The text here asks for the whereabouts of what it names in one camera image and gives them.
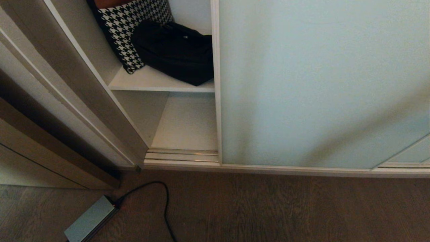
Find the black bag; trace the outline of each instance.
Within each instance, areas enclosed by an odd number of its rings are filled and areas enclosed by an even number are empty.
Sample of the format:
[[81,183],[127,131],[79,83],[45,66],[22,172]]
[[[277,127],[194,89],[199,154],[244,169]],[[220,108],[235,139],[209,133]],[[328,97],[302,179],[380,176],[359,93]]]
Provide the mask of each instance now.
[[132,43],[146,65],[173,78],[198,86],[214,77],[211,35],[173,22],[144,20]]

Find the black cable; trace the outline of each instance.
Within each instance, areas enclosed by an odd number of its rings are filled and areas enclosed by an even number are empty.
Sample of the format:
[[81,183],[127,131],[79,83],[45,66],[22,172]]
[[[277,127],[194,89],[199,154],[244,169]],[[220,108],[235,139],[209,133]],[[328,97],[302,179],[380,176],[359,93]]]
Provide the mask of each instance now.
[[161,185],[163,185],[163,187],[164,187],[164,189],[166,189],[166,205],[165,205],[165,207],[164,207],[164,222],[166,223],[166,226],[167,226],[167,229],[169,230],[169,233],[170,233],[170,236],[172,237],[172,240],[174,241],[174,242],[178,242],[177,240],[176,240],[176,237],[175,237],[175,235],[173,234],[173,230],[171,229],[171,227],[170,227],[170,224],[169,224],[169,221],[167,220],[167,208],[168,208],[168,206],[169,206],[169,189],[167,188],[167,185],[164,183],[164,182],[162,182],[162,181],[152,181],[152,182],[148,182],[148,183],[145,183],[145,184],[143,184],[143,185],[140,185],[140,186],[138,186],[138,187],[136,187],[136,188],[134,188],[133,190],[131,190],[131,191],[129,191],[129,192],[127,192],[126,194],[124,194],[123,196],[121,196],[120,198],[118,198],[116,201],[115,201],[115,207],[117,207],[117,208],[120,208],[121,207],[121,204],[123,203],[123,201],[124,201],[124,199],[128,196],[128,195],[130,195],[130,194],[132,194],[133,192],[135,192],[136,190],[139,190],[139,189],[141,189],[141,188],[144,188],[144,187],[146,187],[146,186],[148,186],[148,185],[151,185],[151,184],[161,184]]

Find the shelf board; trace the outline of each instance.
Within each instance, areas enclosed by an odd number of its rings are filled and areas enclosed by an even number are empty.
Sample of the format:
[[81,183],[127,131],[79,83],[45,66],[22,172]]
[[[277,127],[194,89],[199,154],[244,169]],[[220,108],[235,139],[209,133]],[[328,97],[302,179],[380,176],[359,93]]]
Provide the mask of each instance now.
[[196,92],[214,93],[214,80],[209,80],[196,87],[170,77],[152,67],[145,66],[133,74],[121,68],[109,84],[111,90],[130,91],[165,91],[165,92]]
[[170,93],[151,149],[217,150],[215,96]]

